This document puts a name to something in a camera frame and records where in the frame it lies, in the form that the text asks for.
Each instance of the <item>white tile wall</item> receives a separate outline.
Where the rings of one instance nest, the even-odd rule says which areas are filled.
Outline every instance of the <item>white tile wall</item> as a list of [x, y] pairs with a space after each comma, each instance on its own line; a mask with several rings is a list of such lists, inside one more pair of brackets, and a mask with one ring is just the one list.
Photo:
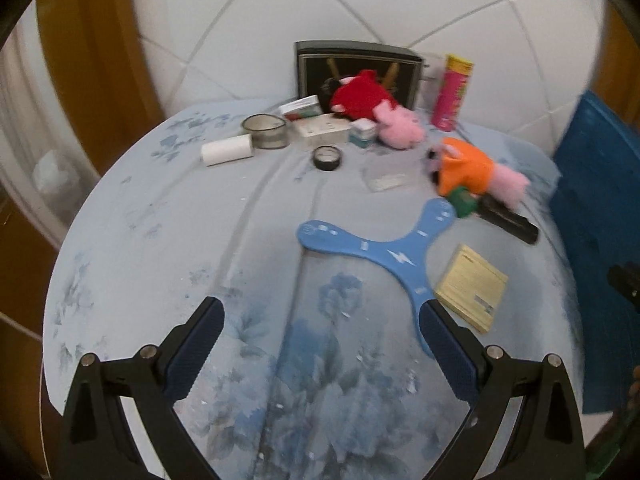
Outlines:
[[598, 54], [604, 0], [134, 0], [165, 112], [292, 96], [293, 43], [381, 41], [476, 64], [462, 117], [551, 153]]
[[591, 79], [600, 27], [590, 0], [514, 0], [542, 69], [553, 110]]

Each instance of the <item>small box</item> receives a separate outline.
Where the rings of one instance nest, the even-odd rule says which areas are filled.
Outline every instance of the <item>small box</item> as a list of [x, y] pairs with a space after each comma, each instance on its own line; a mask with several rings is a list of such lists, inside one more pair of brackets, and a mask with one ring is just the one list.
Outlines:
[[349, 142], [351, 123], [346, 119], [337, 119], [333, 114], [300, 119], [293, 125], [300, 134], [301, 142], [308, 149]]
[[378, 136], [378, 124], [367, 118], [358, 119], [351, 123], [349, 142], [366, 148], [376, 140]]
[[322, 114], [322, 108], [317, 95], [311, 95], [303, 99], [298, 99], [292, 103], [282, 105], [280, 114], [289, 121], [297, 121], [309, 117], [316, 117]]
[[507, 280], [506, 274], [480, 254], [460, 245], [435, 293], [442, 304], [486, 333], [494, 322]]

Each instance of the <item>plush toy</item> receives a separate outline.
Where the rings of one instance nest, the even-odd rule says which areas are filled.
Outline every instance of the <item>plush toy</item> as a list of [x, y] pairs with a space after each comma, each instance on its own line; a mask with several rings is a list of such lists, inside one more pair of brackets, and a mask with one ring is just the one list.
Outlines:
[[378, 138], [387, 146], [406, 150], [424, 140], [424, 129], [417, 115], [403, 106], [394, 109], [385, 100], [373, 109], [373, 115], [380, 123]]
[[356, 77], [340, 80], [342, 86], [331, 98], [331, 110], [352, 121], [369, 119], [380, 123], [379, 138], [392, 148], [405, 150], [424, 140], [418, 116], [398, 104], [377, 82], [375, 70], [362, 70]]
[[382, 101], [391, 103], [396, 108], [398, 101], [377, 82], [375, 70], [362, 70], [356, 77], [342, 79], [340, 88], [331, 98], [331, 110], [345, 114], [352, 121], [369, 119], [375, 121], [373, 109]]
[[463, 140], [446, 137], [430, 152], [431, 172], [437, 172], [438, 194], [448, 196], [459, 186], [476, 195], [488, 193], [515, 210], [524, 198], [529, 179], [492, 161]]

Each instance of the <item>white paper roll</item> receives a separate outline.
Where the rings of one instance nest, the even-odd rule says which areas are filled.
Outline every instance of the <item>white paper roll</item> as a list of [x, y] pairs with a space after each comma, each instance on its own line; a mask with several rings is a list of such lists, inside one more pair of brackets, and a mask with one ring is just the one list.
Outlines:
[[221, 164], [238, 158], [254, 156], [254, 147], [251, 144], [251, 135], [229, 137], [228, 139], [208, 142], [200, 147], [200, 156], [207, 166]]

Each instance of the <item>blue plastic crate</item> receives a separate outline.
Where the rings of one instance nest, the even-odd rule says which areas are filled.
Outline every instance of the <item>blue plastic crate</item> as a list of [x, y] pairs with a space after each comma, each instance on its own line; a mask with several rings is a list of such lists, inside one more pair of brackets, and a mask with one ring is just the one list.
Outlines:
[[607, 272], [640, 264], [640, 137], [587, 92], [554, 157], [550, 207], [574, 272], [584, 332], [584, 412], [626, 404], [640, 364], [640, 314]]

